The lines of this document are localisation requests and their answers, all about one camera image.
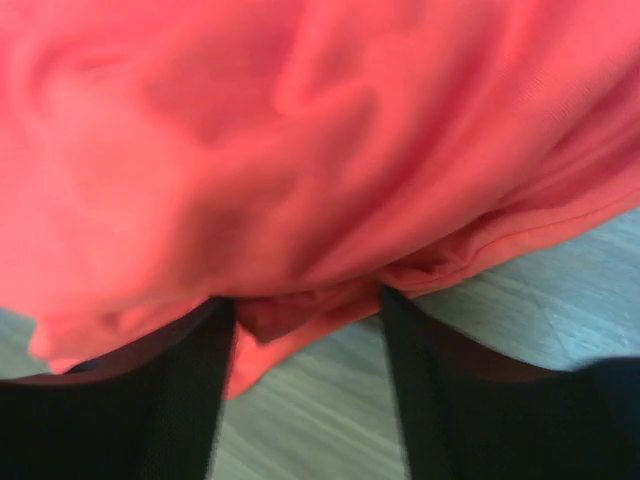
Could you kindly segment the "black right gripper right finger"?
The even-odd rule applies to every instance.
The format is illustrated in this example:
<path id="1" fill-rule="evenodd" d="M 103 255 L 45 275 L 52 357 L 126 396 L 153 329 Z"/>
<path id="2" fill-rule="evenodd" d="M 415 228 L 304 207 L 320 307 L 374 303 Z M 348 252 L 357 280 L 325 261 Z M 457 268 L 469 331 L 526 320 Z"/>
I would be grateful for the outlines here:
<path id="1" fill-rule="evenodd" d="M 380 317 L 412 479 L 635 479 L 639 361 L 570 371 L 492 350 L 380 292 Z"/>

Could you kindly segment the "orange t shirt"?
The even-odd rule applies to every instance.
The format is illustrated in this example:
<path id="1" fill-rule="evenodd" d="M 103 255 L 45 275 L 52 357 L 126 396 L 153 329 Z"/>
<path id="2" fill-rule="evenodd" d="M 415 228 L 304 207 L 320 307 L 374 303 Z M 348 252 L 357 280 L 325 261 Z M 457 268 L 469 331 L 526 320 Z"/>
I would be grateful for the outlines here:
<path id="1" fill-rule="evenodd" d="M 635 1 L 1 5 L 1 304 L 56 373 L 231 297 L 238 395 L 638 204 Z"/>

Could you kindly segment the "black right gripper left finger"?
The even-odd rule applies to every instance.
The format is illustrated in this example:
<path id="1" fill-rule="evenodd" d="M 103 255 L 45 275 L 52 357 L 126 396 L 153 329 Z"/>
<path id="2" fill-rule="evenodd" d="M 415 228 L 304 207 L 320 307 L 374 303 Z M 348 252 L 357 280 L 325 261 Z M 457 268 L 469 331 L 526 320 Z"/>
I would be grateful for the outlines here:
<path id="1" fill-rule="evenodd" d="M 234 302 L 210 299 L 65 374 L 2 381 L 2 478 L 206 478 L 234 333 Z"/>

